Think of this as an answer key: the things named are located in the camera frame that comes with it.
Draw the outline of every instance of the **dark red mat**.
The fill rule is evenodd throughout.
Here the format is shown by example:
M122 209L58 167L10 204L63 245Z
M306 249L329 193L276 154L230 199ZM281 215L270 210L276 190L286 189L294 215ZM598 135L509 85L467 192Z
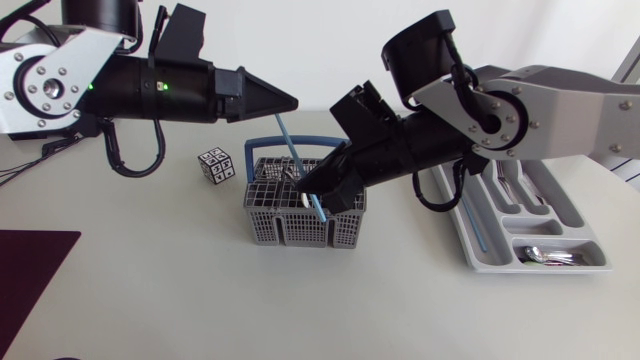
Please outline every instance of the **dark red mat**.
M79 237L0 230L0 359Z

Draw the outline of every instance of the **fork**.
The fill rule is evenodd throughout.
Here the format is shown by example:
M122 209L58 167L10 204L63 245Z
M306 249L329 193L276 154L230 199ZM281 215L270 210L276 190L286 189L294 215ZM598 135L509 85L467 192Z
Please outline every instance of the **fork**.
M535 195L536 199L538 199L538 201L540 202L540 205L546 205L547 202L544 199L544 196L542 196L540 189L538 189L538 187L533 183L533 181L531 180L529 175L527 175L527 173L524 173L523 175L524 176L522 177L522 179L524 180L525 185L527 185L529 190L531 190L533 195Z
M501 161L496 161L496 170L498 171L498 182L500 183L500 185L502 185L502 188L504 188L504 191L507 193L507 196L509 197L511 202L514 204L517 203L518 201L516 200L516 197L511 190L511 186L509 186L509 182L504 176L504 169L502 168Z

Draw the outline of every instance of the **white wall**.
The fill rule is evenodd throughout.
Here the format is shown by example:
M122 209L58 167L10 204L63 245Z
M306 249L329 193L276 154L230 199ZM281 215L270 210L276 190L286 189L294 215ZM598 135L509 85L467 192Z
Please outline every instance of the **white wall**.
M0 13L24 1L2 0ZM640 35L638 0L181 2L208 14L202 58L222 68L245 66L298 97L301 109L327 109L368 79L393 106L400 106L380 60L382 46L440 9L451 10L456 43L472 66L544 64L610 78ZM37 15L46 23L59 23L59 3L54 0ZM146 29L160 4L171 11L176 1L141 3ZM25 28L15 29L8 39Z

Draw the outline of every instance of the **spoon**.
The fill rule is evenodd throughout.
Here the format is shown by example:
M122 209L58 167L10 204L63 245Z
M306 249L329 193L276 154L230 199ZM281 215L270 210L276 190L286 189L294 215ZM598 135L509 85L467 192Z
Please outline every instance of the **spoon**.
M527 256L535 261L535 262L539 262L541 264L546 263L547 261L557 261L566 265L571 265L571 266L576 266L578 264L576 264L575 262L573 262L573 260L571 260L570 257L567 256L559 256L553 253L549 253L549 252L544 252L542 250L540 250L538 247L536 246L527 246L526 248L524 248L524 252L525 254L527 254Z

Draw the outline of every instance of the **blue stick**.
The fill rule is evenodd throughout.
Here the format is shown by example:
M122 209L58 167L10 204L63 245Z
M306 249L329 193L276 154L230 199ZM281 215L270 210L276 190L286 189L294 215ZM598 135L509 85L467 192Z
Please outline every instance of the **blue stick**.
M469 206L467 206L467 203L464 201L464 198L460 198L460 200L462 200L462 207L464 207L464 209L467 211L467 216L471 221L471 227L473 228L473 232L476 233L476 239L478 239L478 244L480 245L480 249L482 250L482 252L489 251L489 248L487 248L487 243L484 242L484 238L480 234L480 229L478 228L478 224L473 219L473 214L471 213L471 209L469 208Z
M278 120L278 125L280 126L280 130L282 130L282 136L284 136L284 140L287 142L287 145L289 146L289 151L291 151L291 156L293 156L293 162L295 162L296 167L300 172L300 175L306 176L307 172L304 171L304 166L302 166L302 161L300 160L300 157L296 152L296 148L293 146L293 142L289 137L287 128L284 127L284 123L282 122L282 118L280 118L280 114L276 114L276 119ZM324 215L324 211L322 211L322 206L320 206L320 200L318 200L318 197L314 194L311 194L310 196L311 196L311 202L313 203L313 207L316 208L316 213L318 214L320 221L327 222L327 217Z

